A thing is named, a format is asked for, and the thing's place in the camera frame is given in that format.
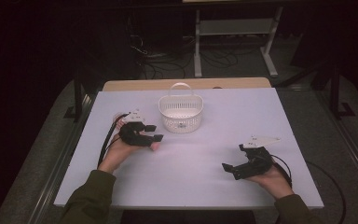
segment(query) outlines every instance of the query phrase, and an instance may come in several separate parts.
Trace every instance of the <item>human hand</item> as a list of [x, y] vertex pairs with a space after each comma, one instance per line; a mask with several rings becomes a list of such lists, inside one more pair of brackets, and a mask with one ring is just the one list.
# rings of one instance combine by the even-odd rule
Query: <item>human hand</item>
[[289, 183], [287, 183], [281, 172], [274, 165], [264, 174], [251, 176], [246, 179], [259, 184], [260, 187], [265, 189], [276, 200], [294, 194]]
[[112, 174], [133, 151], [140, 148], [143, 147], [130, 146], [126, 144], [120, 139], [118, 134], [115, 134], [103, 161], [98, 166], [98, 170]]

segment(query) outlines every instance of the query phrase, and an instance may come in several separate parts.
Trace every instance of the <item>dark green sleeve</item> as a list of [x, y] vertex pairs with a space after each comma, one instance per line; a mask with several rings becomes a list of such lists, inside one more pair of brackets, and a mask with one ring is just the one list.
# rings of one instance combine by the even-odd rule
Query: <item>dark green sleeve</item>
[[304, 204], [301, 197], [293, 194], [275, 202], [282, 224], [319, 224], [323, 223]]
[[66, 203], [60, 223], [106, 223], [115, 181], [106, 172], [91, 171], [86, 183]]

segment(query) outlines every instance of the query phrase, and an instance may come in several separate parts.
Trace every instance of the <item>white basket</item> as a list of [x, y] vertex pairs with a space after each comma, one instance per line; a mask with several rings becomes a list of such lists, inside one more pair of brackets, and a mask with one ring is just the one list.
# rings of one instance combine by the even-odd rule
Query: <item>white basket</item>
[[[188, 87], [191, 94], [171, 95], [171, 90], [177, 86]], [[168, 95], [159, 99], [158, 107], [165, 128], [172, 133], [191, 133], [200, 126], [203, 108], [202, 98], [195, 95], [193, 89], [183, 82], [173, 84]]]

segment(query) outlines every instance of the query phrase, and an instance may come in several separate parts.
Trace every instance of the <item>white tabletop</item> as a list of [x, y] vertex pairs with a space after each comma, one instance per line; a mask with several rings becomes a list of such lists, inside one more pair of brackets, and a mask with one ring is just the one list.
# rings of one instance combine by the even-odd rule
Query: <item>white tabletop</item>
[[113, 116], [140, 109], [145, 124], [164, 134], [157, 151], [130, 155], [114, 175], [112, 205], [120, 208], [257, 209], [273, 199], [257, 184], [235, 180], [222, 162], [247, 162], [238, 145], [252, 135], [280, 137], [267, 146], [290, 166], [294, 191], [309, 208], [324, 204], [283, 111], [275, 89], [194, 90], [204, 100], [200, 127], [193, 133], [170, 133], [163, 127], [158, 99], [168, 91], [100, 92], [54, 204], [65, 205], [72, 192], [96, 169]]

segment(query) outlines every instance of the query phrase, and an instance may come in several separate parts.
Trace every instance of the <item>gray carpet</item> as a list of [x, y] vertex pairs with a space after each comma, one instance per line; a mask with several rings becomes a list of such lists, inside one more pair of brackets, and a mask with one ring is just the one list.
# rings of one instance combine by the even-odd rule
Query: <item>gray carpet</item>
[[[279, 83], [301, 71], [300, 68], [288, 65], [294, 50], [296, 50], [297, 42], [298, 38], [292, 38], [289, 40], [278, 39], [274, 43], [271, 57], [276, 63], [279, 76], [270, 78], [271, 83]], [[205, 60], [201, 60], [204, 77], [269, 77], [260, 53], [253, 49], [254, 46], [243, 49], [250, 52], [236, 55], [238, 61], [228, 68], [216, 68], [206, 63]], [[186, 65], [190, 57], [191, 53], [175, 62]], [[194, 73], [191, 61], [184, 69], [178, 68], [176, 65], [170, 67], [169, 64], [155, 65], [163, 67], [165, 70], [158, 69], [158, 72], [155, 73], [152, 67], [146, 67], [149, 78], [153, 74], [163, 78], [180, 78], [184, 71], [186, 77], [192, 77]], [[303, 78], [298, 83], [306, 87], [309, 85], [310, 79], [311, 76]], [[303, 88], [303, 91], [282, 89], [278, 90], [278, 93], [304, 158], [321, 166], [335, 178], [342, 188], [347, 202], [344, 223], [358, 223], [358, 169], [329, 112], [325, 110], [324, 102], [320, 99], [321, 95], [328, 95], [328, 89], [321, 92], [310, 91], [307, 88]], [[341, 82], [340, 96], [341, 100], [349, 103], [356, 113], [356, 117], [344, 118], [342, 123], [350, 131], [353, 140], [358, 145], [358, 93], [352, 84], [344, 78]], [[72, 119], [63, 118], [67, 107], [72, 105], [74, 105], [73, 86], [72, 83], [69, 83], [51, 108], [26, 162], [1, 207], [0, 223], [27, 223], [30, 220], [38, 198], [43, 193], [43, 186], [53, 170], [53, 165], [65, 146], [66, 138], [74, 128]], [[309, 168], [325, 205], [325, 208], [313, 212], [326, 223], [337, 223], [342, 210], [337, 188], [323, 172], [312, 165], [309, 165]], [[62, 208], [52, 205], [54, 197], [53, 194], [45, 206], [46, 210], [40, 214], [39, 223], [57, 223], [59, 220]], [[274, 223], [277, 217], [274, 210], [257, 210], [255, 215], [257, 223], [260, 224]], [[112, 209], [109, 223], [119, 223], [120, 216], [120, 210]]]

